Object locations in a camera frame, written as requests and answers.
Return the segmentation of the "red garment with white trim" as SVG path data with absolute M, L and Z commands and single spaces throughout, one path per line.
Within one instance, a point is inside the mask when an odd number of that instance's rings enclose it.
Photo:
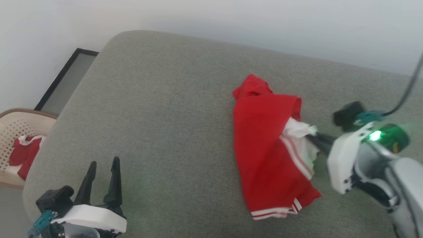
M 46 137 L 43 135 L 26 136 L 23 135 L 15 139 L 14 149 L 9 157 L 10 166 L 21 166 L 17 175 L 23 179 L 27 179 L 30 167 Z

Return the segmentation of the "grey fabric sofa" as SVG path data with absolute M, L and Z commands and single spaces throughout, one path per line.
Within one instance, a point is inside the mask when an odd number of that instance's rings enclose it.
M 154 31 L 128 31 L 100 51 L 33 162 L 23 191 L 36 200 L 78 190 L 97 161 L 91 202 L 107 193 L 121 160 L 121 238 L 396 238 L 386 211 L 358 190 L 332 190 L 326 158 L 315 163 L 322 197 L 287 218 L 253 220 L 234 158 L 232 92 L 249 74 L 303 100 L 301 119 L 333 136 L 332 114 L 352 101 L 390 110 L 404 75 Z

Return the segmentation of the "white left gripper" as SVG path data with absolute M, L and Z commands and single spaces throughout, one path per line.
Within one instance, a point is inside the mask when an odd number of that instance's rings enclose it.
M 111 180 L 103 205 L 91 205 L 92 183 L 96 177 L 92 161 L 73 202 L 44 202 L 53 218 L 43 230 L 43 238 L 118 238 L 127 231 L 127 219 L 121 209 L 122 182 L 120 158 L 114 157 Z

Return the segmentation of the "beige perforated laundry basket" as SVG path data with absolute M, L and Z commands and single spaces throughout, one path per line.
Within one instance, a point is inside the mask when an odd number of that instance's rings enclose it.
M 56 115 L 37 110 L 15 108 L 0 113 L 0 187 L 23 190 L 25 181 L 18 175 L 21 165 L 11 166 L 13 142 L 21 136 L 47 136 Z

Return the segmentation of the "black framed grey panel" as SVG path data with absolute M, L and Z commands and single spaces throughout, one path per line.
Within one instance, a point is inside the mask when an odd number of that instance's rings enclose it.
M 96 51 L 77 48 L 48 87 L 35 110 L 59 115 L 98 54 Z

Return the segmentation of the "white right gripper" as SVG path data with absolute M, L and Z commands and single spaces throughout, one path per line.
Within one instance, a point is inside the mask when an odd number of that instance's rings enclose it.
M 360 183 L 385 180 L 385 169 L 411 142 L 408 133 L 396 124 L 375 128 L 370 122 L 339 138 L 317 132 L 308 140 L 328 156 L 332 188 L 345 194 Z

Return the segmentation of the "red white sports jersey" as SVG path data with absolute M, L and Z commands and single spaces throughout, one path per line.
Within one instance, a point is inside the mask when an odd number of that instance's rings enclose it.
M 298 214 L 321 197 L 311 183 L 319 149 L 307 139 L 317 128 L 301 122 L 302 99 L 274 93 L 254 74 L 233 95 L 235 157 L 251 216 Z

